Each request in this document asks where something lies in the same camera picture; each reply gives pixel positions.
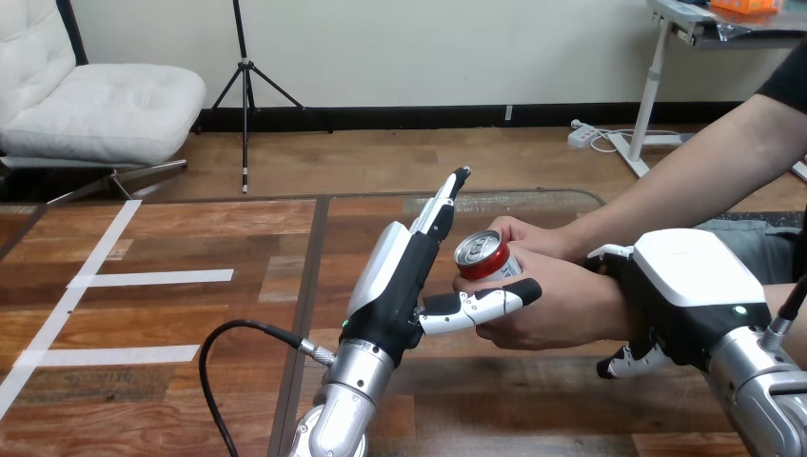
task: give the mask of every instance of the orange object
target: orange object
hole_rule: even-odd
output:
[[[779,12],[784,0],[711,0],[713,7],[752,14],[758,12]]]

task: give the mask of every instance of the black sleeve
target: black sleeve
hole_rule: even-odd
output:
[[[807,114],[807,39],[801,41],[757,93]]]

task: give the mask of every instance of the black cable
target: black cable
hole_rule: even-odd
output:
[[[225,440],[225,445],[227,446],[229,455],[232,457],[238,457],[238,451],[235,450],[235,444],[232,442],[232,437],[229,434],[229,430],[227,430],[225,421],[222,419],[222,413],[219,411],[219,407],[216,406],[216,401],[213,399],[213,392],[210,390],[210,382],[207,379],[207,353],[210,352],[210,347],[213,346],[213,342],[216,340],[216,338],[218,338],[219,335],[231,328],[238,327],[255,328],[256,330],[260,330],[267,335],[274,336],[278,340],[283,341],[295,349],[299,348],[300,344],[303,342],[302,336],[295,335],[294,333],[283,330],[282,328],[277,328],[269,324],[262,324],[256,321],[238,319],[221,324],[215,330],[213,330],[207,336],[205,342],[202,343],[202,352],[199,355],[199,379],[202,382],[202,392],[205,394],[205,400],[207,401],[207,407],[210,408],[210,414],[213,416],[213,422],[216,423],[216,427],[222,434],[222,438]]]
[[[784,305],[779,309],[779,317],[787,319],[788,321],[795,321],[798,316],[798,309],[807,297],[807,274],[801,276],[790,292],[790,296],[785,300]]]

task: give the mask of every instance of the human hand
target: human hand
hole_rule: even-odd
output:
[[[477,334],[499,348],[540,350],[571,348],[598,340],[629,340],[641,324],[616,281],[570,262],[547,257],[511,243],[523,273],[501,281],[454,279],[454,289],[474,292],[500,288],[524,278],[541,285],[535,303],[477,327]]]
[[[556,259],[576,262],[587,252],[580,252],[576,237],[565,228],[546,229],[527,224],[511,216],[497,217],[488,228],[502,236],[502,243]]]

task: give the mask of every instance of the robotic arm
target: robotic arm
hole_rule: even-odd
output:
[[[772,321],[761,284],[709,232],[647,233],[632,247],[592,252],[587,266],[614,276],[650,328],[600,362],[600,377],[691,365],[753,455],[807,456],[807,373],[781,348],[807,277]]]
[[[474,327],[538,300],[532,279],[474,295],[418,296],[451,230],[454,199],[471,169],[457,169],[407,229],[393,222],[382,233],[347,307],[334,356],[304,341],[300,350],[328,366],[313,409],[299,422],[291,457],[363,457],[364,435],[392,372],[423,334]]]

